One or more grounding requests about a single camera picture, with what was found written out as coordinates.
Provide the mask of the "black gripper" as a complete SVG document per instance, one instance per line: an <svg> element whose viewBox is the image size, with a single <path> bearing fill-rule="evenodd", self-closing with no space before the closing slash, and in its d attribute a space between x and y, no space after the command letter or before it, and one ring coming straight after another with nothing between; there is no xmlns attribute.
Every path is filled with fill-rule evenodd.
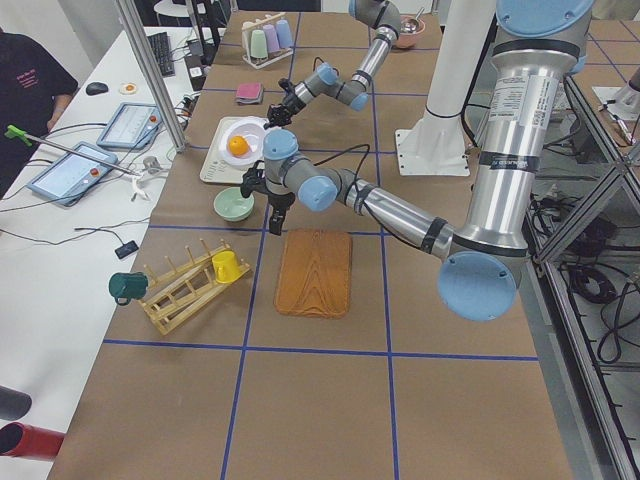
<svg viewBox="0 0 640 480"><path fill-rule="evenodd" d="M264 170L259 167L251 167L242 176L240 193L243 198L248 198L252 193L263 194L268 199L268 204L273 208L269 217L269 232L273 235L281 235L286 212L295 202L293 193L277 194L267 187Z"/></svg>
<svg viewBox="0 0 640 480"><path fill-rule="evenodd" d="M278 85L285 92L285 96L280 103L269 106L265 129L289 125L293 116L300 112L300 98L295 93L295 85L287 78L281 78Z"/></svg>

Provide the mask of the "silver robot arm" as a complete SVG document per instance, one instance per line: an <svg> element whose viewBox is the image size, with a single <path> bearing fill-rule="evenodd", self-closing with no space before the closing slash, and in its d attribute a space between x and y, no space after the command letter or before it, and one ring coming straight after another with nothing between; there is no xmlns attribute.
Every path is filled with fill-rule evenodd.
<svg viewBox="0 0 640 480"><path fill-rule="evenodd" d="M341 80L328 62L321 63L297 84L286 78L280 79L279 85L286 95L280 103L269 106L267 122L263 126L265 130L291 124L293 116L320 95L334 98L355 111L364 108L373 77L400 37L401 14L391 1L365 0L351 1L349 14L375 30L374 39L359 67L348 81Z"/></svg>
<svg viewBox="0 0 640 480"><path fill-rule="evenodd" d="M442 262L443 303L472 321L508 312L528 259L523 222L559 84L583 65L592 5L588 1L455 1L448 11L423 117L397 134L400 169L424 176L403 199L347 169L324 168L303 155L288 130L292 117L328 96L365 106L375 73L399 40L401 16L389 1L354 1L352 17L374 38L359 68L342 80L328 64L299 83L281 81L284 99L270 107L262 166L245 173L241 193L260 193L279 233L294 202L312 211L334 203L368 216L401 242ZM464 172L461 120L483 42L493 34L497 80L486 115L473 187Z"/></svg>

